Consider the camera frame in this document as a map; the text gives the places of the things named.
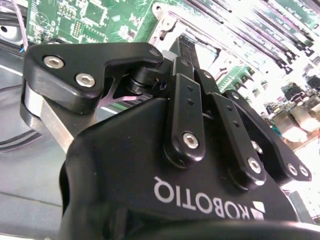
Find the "capacitor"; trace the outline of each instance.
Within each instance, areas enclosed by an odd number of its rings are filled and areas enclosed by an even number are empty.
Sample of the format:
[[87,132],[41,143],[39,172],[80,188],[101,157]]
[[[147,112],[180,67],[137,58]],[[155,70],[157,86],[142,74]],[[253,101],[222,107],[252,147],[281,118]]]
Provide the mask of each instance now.
[[304,72],[305,74],[307,74],[308,76],[313,76],[315,74],[315,69],[313,66],[311,66],[310,64],[308,64],[305,68],[304,68]]
[[320,64],[320,56],[317,56],[314,60],[313,60],[314,65],[318,66]]
[[270,118],[273,118],[275,116],[275,112],[270,105],[267,105],[265,109],[266,112],[269,114]]
[[254,90],[252,91],[252,93],[253,93],[253,95],[254,95],[256,98],[261,95],[261,92],[260,92],[258,89],[254,89]]
[[251,104],[252,104],[252,101],[251,101],[251,99],[250,99],[250,98],[246,97],[246,98],[245,98],[245,100],[246,100],[246,102],[247,102],[249,105],[251,105]]
[[261,83],[262,87],[264,90],[267,90],[268,86],[269,86],[269,83],[267,81],[264,81]]

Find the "motherboard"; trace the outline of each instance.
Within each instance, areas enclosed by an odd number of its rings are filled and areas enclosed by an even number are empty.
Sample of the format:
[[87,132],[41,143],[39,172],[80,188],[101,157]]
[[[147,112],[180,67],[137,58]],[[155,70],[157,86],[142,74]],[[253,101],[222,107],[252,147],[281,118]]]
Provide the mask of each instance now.
[[34,44],[149,42],[169,58],[180,39],[280,136],[303,142],[320,127],[317,0],[29,0],[27,19]]

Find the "green circuit board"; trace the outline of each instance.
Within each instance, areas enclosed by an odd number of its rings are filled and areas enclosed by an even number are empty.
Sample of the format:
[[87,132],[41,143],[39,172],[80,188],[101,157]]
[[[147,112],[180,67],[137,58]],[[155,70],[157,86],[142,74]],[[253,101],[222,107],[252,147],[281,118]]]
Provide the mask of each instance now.
[[35,44],[146,42],[157,24],[154,2],[198,14],[182,0],[30,0],[27,37]]
[[224,78],[217,83],[221,92],[227,89],[235,89],[234,85],[241,83],[241,78],[244,75],[249,75],[249,66],[235,66],[233,67]]

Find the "silver screw head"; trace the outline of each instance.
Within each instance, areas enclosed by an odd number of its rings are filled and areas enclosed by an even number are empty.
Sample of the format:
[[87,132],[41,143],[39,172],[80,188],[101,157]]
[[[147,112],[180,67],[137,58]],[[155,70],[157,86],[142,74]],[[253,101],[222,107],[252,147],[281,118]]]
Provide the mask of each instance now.
[[298,175],[297,169],[291,163],[288,163],[286,166],[289,169],[290,173],[292,173],[294,176]]
[[210,74],[209,72],[207,72],[207,71],[204,71],[204,75],[205,75],[208,79],[211,78],[211,74]]
[[195,135],[189,132],[183,134],[183,141],[190,149],[196,149],[197,147],[199,147],[198,139]]
[[307,169],[305,169],[304,166],[299,165],[299,169],[300,169],[300,172],[301,172],[303,175],[305,175],[306,177],[309,176],[309,173],[308,173]]
[[232,96],[235,98],[235,99],[239,99],[239,95],[235,92],[232,92]]
[[92,88],[96,84],[95,79],[91,75],[86,73],[79,73],[77,76],[75,76],[75,81],[80,86],[86,88]]
[[152,55],[156,56],[156,57],[160,56],[160,54],[159,54],[156,50],[154,50],[154,49],[150,49],[149,52],[150,52]]
[[43,62],[51,69],[60,69],[65,65],[64,61],[57,56],[46,56],[44,57]]
[[250,166],[250,168],[256,173],[256,174],[260,174],[262,172],[261,166],[258,163],[257,160],[255,160],[253,157],[249,157],[247,159],[248,164]]

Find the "cable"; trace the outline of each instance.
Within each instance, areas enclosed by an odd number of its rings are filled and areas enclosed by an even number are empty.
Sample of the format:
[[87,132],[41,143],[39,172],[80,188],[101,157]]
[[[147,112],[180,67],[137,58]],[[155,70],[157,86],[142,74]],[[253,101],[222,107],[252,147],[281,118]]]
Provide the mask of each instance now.
[[23,40],[23,47],[24,50],[26,51],[28,48],[28,38],[27,38],[27,31],[25,28],[25,23],[24,23],[24,18],[22,17],[21,11],[19,6],[16,3],[16,0],[11,0],[15,13],[16,13],[16,17],[18,18],[18,22],[19,22],[19,26],[21,29],[21,34],[22,34],[22,40]]
[[36,140],[40,139],[41,137],[42,137],[42,135],[37,132],[36,134],[32,135],[31,137],[28,137],[27,139],[25,139],[17,144],[5,146],[5,147],[0,147],[0,154],[13,152],[13,151],[18,150],[20,148],[23,148],[23,147],[35,142]]
[[32,129],[31,129],[31,130],[29,130],[29,131],[26,131],[26,132],[20,134],[20,135],[14,136],[14,137],[9,138],[9,139],[4,140],[4,141],[0,141],[0,146],[1,146],[1,145],[6,145],[6,144],[11,144],[11,143],[14,142],[14,141],[21,140],[21,139],[25,138],[26,136],[28,136],[28,135],[30,135],[30,134],[32,134],[32,133],[34,133],[34,132],[35,132],[35,130],[32,130]]
[[7,87],[3,87],[0,89],[0,94],[10,91],[10,90],[14,90],[14,89],[20,89],[22,87],[22,84],[20,85],[16,85],[16,86],[7,86]]
[[[0,89],[0,94],[4,93],[4,92],[7,92],[7,91],[10,91],[10,90],[20,89],[21,87],[22,87],[22,85],[4,87],[4,88]],[[22,140],[23,138],[25,138],[28,135],[33,134],[35,132],[36,131],[31,129],[29,131],[26,131],[26,132],[20,134],[20,135],[14,136],[14,137],[12,137],[10,139],[4,140],[4,141],[0,141],[0,146],[7,145],[7,144],[12,144],[13,142]],[[27,139],[25,139],[25,140],[23,140],[23,141],[21,141],[19,143],[12,144],[12,145],[9,145],[9,146],[0,147],[0,154],[1,153],[12,152],[12,151],[14,151],[16,149],[22,148],[22,147],[24,147],[24,146],[26,146],[26,145],[28,145],[30,143],[33,143],[34,141],[38,140],[40,137],[42,137],[42,135],[40,133],[35,133],[32,136],[28,137]]]
[[2,26],[11,26],[11,27],[20,27],[19,22],[13,19],[0,19],[0,25]]

